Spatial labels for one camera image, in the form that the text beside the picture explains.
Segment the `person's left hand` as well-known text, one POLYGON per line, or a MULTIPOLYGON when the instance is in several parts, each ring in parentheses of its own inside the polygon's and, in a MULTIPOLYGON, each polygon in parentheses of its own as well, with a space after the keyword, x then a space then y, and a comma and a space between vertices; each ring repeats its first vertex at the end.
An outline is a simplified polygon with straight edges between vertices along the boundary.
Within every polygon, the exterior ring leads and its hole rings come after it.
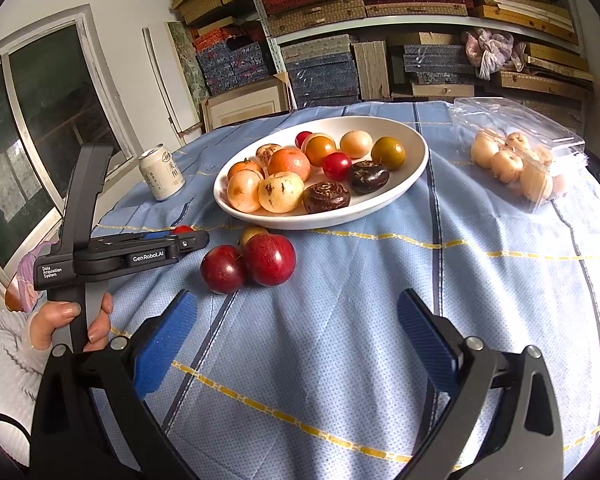
MULTIPOLYGON (((47 350, 52 343, 56 330, 70 324, 81 312, 80 306, 75 302, 47 301, 33 315, 29 328, 30 343, 36 350, 47 350)), ((114 298, 109 292, 102 295, 99 314, 90 325, 87 332, 88 343, 84 351, 97 351, 106 347, 111 328, 110 315, 114 312, 114 298)))

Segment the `white knitted sleeve forearm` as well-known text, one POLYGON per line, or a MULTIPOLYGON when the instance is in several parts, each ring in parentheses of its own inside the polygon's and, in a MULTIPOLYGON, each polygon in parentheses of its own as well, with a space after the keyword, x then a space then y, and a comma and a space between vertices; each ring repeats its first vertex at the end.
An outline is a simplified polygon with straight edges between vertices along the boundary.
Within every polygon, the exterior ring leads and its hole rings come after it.
POLYGON ((24 436, 32 425, 36 397, 50 349, 35 349, 30 330, 32 313, 0 311, 0 413, 16 428, 0 422, 0 445, 18 463, 29 463, 30 444, 24 436))

